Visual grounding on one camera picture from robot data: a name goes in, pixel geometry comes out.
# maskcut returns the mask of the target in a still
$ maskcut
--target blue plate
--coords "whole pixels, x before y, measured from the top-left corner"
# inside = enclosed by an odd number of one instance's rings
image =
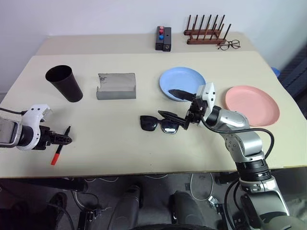
[[[196,93],[200,85],[206,84],[205,79],[197,71],[186,67],[175,67],[165,71],[160,77],[161,90],[170,99],[178,102],[186,102],[171,95],[169,90],[184,90]]]

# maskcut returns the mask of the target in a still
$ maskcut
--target white wall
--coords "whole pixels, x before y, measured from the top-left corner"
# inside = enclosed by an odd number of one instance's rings
[[[189,14],[226,14],[269,65],[282,68],[307,39],[307,0],[0,0],[0,92],[47,35],[183,32]]]
[[[4,97],[5,97],[5,93],[0,93],[0,103],[2,102],[2,100],[4,99]]]

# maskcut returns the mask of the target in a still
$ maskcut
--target red marker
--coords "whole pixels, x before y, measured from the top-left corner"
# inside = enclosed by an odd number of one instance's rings
[[[64,135],[68,135],[70,129],[71,129],[71,127],[69,126],[69,127],[66,129]],[[58,147],[56,153],[55,153],[54,156],[53,156],[53,159],[52,159],[52,161],[51,161],[51,165],[55,165],[55,164],[57,163],[57,160],[58,160],[58,158],[59,158],[59,153],[61,152],[62,147],[63,147],[63,145],[59,145],[59,147]]]

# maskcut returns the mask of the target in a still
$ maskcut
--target wooden peg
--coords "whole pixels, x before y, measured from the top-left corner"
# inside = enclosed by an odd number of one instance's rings
[[[229,24],[229,27],[228,27],[228,29],[227,29],[227,31],[226,31],[226,34],[225,34],[223,40],[226,40],[226,36],[227,36],[227,34],[228,34],[228,31],[229,31],[229,29],[230,29],[230,26],[231,26],[231,24]]]
[[[219,16],[219,15],[217,14],[216,17],[215,17],[215,20],[214,20],[214,23],[213,23],[213,27],[214,27],[214,25],[215,25],[215,23],[216,23],[216,20],[217,20],[218,16]]]
[[[189,26],[190,26],[190,20],[191,20],[191,15],[189,16],[187,30],[189,29]]]
[[[209,23],[207,24],[207,27],[206,27],[206,30],[205,30],[205,34],[204,34],[204,36],[203,36],[203,40],[205,40],[205,37],[206,37],[206,35],[207,35],[207,33],[208,33],[208,28],[209,28]]]
[[[196,14],[196,18],[195,18],[195,22],[194,22],[195,26],[196,26],[197,18],[198,18],[198,14]]]
[[[209,20],[208,20],[207,26],[209,25],[210,20],[211,20],[211,14],[210,14],[210,17],[209,17]]]
[[[198,29],[198,34],[197,34],[197,37],[196,39],[198,39],[199,35],[200,35],[200,32],[201,32],[201,26],[202,26],[202,23],[203,23],[203,19],[204,19],[205,15],[202,16],[202,19],[201,19],[201,25],[200,25],[200,28]]]
[[[214,27],[213,27],[213,32],[212,32],[212,34],[211,34],[211,37],[210,37],[210,40],[212,39],[212,37],[213,37],[213,34],[214,34],[214,31],[215,31],[215,28],[216,28],[216,24],[214,24]]]
[[[193,38],[193,32],[194,32],[194,29],[195,29],[195,23],[193,24],[193,27],[192,27],[192,32],[191,32],[191,35],[190,35],[190,39]]]
[[[222,20],[221,20],[221,23],[220,23],[220,25],[219,25],[218,30],[220,30],[220,28],[221,28],[221,25],[222,25],[222,23],[223,23],[224,17],[225,17],[225,14],[224,14],[223,17],[222,17]]]
[[[219,39],[220,34],[221,34],[222,30],[223,30],[223,27],[224,27],[224,23],[223,23],[223,25],[222,25],[221,30],[219,31],[219,33],[218,33],[218,34],[217,34],[217,36],[216,36],[216,40],[218,40],[218,39]]]

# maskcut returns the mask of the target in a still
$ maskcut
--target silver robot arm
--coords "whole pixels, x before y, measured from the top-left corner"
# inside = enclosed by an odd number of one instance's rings
[[[243,114],[218,107],[214,109],[219,110],[216,121],[213,122],[210,116],[207,118],[212,128],[223,131],[249,128]],[[221,136],[236,163],[241,188],[246,192],[241,197],[241,203],[249,225],[254,229],[282,230],[291,224],[294,227],[294,221],[300,222],[289,217],[289,210],[265,161],[262,140],[258,134],[251,131]]]
[[[304,229],[302,221],[289,216],[277,182],[265,161],[261,138],[254,130],[239,132],[250,128],[248,119],[241,113],[214,106],[212,83],[200,86],[196,94],[181,90],[169,92],[192,104],[184,119],[168,111],[158,111],[161,116],[178,122],[184,129],[188,129],[190,123],[197,123],[219,133],[225,140],[225,146],[236,163],[241,188],[246,192],[241,197],[241,203],[250,227],[263,230]]]

